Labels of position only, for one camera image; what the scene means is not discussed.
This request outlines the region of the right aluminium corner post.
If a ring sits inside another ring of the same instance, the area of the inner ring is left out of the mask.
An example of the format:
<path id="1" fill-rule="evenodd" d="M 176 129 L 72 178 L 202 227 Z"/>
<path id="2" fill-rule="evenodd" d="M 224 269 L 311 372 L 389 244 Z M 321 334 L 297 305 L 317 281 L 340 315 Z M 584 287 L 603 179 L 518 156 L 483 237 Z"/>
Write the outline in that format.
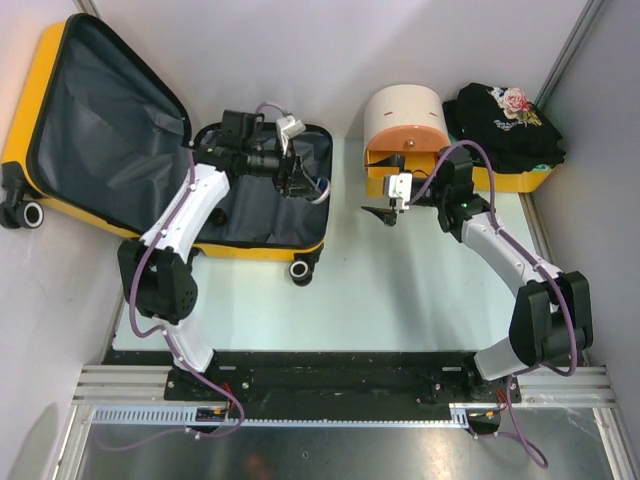
<path id="1" fill-rule="evenodd" d="M 573 59 L 608 4 L 609 1 L 607 0 L 588 0 L 585 3 L 536 97 L 535 103 L 538 108 L 544 109 L 549 103 L 564 75 L 569 70 Z"/>

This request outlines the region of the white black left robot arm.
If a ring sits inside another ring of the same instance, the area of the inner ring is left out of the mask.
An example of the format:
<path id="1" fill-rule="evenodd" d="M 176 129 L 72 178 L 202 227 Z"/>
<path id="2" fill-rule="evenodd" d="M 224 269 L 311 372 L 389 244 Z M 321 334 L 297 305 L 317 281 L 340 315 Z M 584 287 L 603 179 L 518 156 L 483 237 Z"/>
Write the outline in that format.
<path id="1" fill-rule="evenodd" d="M 214 397 L 221 376 L 209 368 L 214 352 L 193 314 L 198 286 L 192 275 L 192 250 L 211 213 L 246 176 L 268 178 L 284 198 L 324 203 L 329 179 L 311 175 L 296 154 L 293 140 L 306 126 L 291 113 L 275 122 L 275 145 L 258 144 L 261 112 L 227 110 L 212 146 L 186 150 L 188 170 L 159 219 L 139 239 L 125 240 L 117 256 L 129 305 L 130 325 L 139 338 L 160 333 L 175 364 L 189 371 L 186 387 L 197 398 Z"/>

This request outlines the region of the yellow Pikachu suitcase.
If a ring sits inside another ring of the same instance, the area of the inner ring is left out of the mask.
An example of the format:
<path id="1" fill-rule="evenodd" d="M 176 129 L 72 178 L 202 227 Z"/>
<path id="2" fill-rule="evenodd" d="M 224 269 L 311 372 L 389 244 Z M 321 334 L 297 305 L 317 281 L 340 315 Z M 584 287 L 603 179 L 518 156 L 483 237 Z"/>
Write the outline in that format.
<path id="1" fill-rule="evenodd" d="M 265 117 L 268 149 L 284 113 L 293 114 L 279 109 L 275 119 Z M 311 175 L 331 183 L 332 137 L 304 124 L 295 152 Z M 114 30 L 75 14 L 39 41 L 2 154 L 1 224 L 35 229 L 51 206 L 139 239 L 183 183 L 186 150 L 199 146 L 199 131 L 178 97 Z M 216 208 L 227 223 L 216 226 L 210 215 L 192 253 L 285 261 L 296 285 L 311 282 L 329 198 L 319 205 L 284 198 L 270 179 L 246 176 Z"/>

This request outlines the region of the left aluminium corner post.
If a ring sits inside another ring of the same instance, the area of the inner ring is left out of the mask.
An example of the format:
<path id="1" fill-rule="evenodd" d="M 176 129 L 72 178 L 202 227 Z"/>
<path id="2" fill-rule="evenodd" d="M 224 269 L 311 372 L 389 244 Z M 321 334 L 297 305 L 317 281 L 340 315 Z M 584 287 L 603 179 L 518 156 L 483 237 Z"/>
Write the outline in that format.
<path id="1" fill-rule="evenodd" d="M 94 0 L 73 0 L 74 5 L 80 13 L 101 19 L 101 13 Z"/>

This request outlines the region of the dark blue round tin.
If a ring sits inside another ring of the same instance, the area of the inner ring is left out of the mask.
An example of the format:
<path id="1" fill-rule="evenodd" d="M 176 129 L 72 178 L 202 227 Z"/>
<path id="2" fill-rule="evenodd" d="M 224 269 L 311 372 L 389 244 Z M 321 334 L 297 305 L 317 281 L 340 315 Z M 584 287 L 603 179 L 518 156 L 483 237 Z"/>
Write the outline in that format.
<path id="1" fill-rule="evenodd" d="M 330 196 L 331 183 L 326 177 L 317 177 L 315 179 L 315 193 L 309 200 L 312 205 L 324 203 Z"/>

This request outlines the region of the white pastel mini drawer cabinet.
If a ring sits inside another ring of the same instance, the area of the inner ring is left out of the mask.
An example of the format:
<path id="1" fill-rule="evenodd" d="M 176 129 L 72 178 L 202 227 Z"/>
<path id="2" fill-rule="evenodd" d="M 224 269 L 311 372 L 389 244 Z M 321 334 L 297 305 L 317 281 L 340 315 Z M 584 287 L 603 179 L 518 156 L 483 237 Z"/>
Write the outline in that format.
<path id="1" fill-rule="evenodd" d="M 364 111 L 366 195 L 383 196 L 383 179 L 396 170 L 382 161 L 400 154 L 404 168 L 425 177 L 437 154 L 451 145 L 438 94 L 414 84 L 398 84 L 376 92 Z"/>

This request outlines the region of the aluminium frame rail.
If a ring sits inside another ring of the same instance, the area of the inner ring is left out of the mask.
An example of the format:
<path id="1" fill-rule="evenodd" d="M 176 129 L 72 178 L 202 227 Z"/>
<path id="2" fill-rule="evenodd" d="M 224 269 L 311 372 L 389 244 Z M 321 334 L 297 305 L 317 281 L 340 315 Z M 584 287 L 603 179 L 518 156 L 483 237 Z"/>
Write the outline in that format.
<path id="1" fill-rule="evenodd" d="M 86 365 L 72 397 L 75 405 L 168 405 L 168 366 Z M 519 377 L 518 408 L 613 408 L 616 396 L 604 367 L 581 367 L 571 377 L 537 370 Z"/>

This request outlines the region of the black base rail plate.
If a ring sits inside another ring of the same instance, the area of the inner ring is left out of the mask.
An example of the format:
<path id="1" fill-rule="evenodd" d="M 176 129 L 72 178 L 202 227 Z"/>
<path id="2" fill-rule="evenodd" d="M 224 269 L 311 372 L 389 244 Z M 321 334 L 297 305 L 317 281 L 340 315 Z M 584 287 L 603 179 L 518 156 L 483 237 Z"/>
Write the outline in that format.
<path id="1" fill-rule="evenodd" d="M 418 404 L 492 403 L 522 398 L 524 381 L 539 375 L 566 377 L 560 366 L 539 366 L 496 380 L 484 380 L 469 352 L 258 352 L 217 351 L 204 372 L 177 366 L 168 351 L 110 349 L 108 366 L 165 367 L 163 396 L 172 401 L 225 401 L 276 406 L 297 398 L 322 403 L 354 399 L 373 403 L 412 400 Z"/>

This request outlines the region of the small dark brown jar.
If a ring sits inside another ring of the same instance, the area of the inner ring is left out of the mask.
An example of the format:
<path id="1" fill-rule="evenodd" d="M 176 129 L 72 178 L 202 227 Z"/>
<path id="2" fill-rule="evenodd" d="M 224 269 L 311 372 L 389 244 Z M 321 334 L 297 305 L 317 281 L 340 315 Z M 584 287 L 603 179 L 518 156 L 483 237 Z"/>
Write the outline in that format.
<path id="1" fill-rule="evenodd" d="M 211 221 L 216 226 L 223 226 L 227 223 L 228 216 L 223 209 L 215 208 L 211 212 Z"/>

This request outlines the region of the yellow plastic basket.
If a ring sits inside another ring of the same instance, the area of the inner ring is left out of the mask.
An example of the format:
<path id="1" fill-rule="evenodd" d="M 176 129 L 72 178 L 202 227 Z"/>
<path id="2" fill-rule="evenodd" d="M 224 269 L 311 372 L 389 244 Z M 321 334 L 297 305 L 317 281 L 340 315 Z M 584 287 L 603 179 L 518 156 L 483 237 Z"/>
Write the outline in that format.
<path id="1" fill-rule="evenodd" d="M 532 193 L 551 175 L 552 172 L 549 174 L 531 173 L 531 171 L 519 174 L 502 174 L 495 172 L 495 190 L 497 192 L 506 193 Z M 473 168 L 472 179 L 477 190 L 490 190 L 489 173 L 485 167 L 475 166 Z"/>

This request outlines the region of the aluminium corner post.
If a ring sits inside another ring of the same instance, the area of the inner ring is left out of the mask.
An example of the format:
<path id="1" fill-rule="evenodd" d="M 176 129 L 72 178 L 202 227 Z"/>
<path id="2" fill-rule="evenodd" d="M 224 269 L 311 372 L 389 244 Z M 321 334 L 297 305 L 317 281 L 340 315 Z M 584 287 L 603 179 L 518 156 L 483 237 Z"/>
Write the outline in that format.
<path id="1" fill-rule="evenodd" d="M 535 103 L 538 108 L 544 109 L 549 103 L 564 75 L 569 70 L 573 59 L 608 4 L 609 1 L 607 0 L 588 0 L 585 3 L 536 97 Z"/>
<path id="2" fill-rule="evenodd" d="M 94 0 L 73 0 L 74 5 L 80 13 L 101 19 L 101 13 Z"/>

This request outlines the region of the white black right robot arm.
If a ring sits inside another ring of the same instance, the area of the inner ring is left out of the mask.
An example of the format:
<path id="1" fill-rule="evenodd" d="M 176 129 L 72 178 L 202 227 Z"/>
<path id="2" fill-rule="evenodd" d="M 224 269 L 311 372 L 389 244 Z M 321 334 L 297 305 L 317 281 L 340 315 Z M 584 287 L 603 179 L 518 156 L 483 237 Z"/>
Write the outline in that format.
<path id="1" fill-rule="evenodd" d="M 496 192 L 483 198 L 475 190 L 471 149 L 463 140 L 441 149 L 430 173 L 415 175 L 400 153 L 367 161 L 367 171 L 379 170 L 387 208 L 370 213 L 387 226 L 395 225 L 411 206 L 436 209 L 443 232 L 476 252 L 502 279 L 515 298 L 508 334 L 476 352 L 470 370 L 461 376 L 463 393 L 484 401 L 497 389 L 497 379 L 540 367 L 570 377 L 579 355 L 593 343 L 590 287 L 578 271 L 564 272 L 533 254 L 515 239 L 497 215 Z"/>

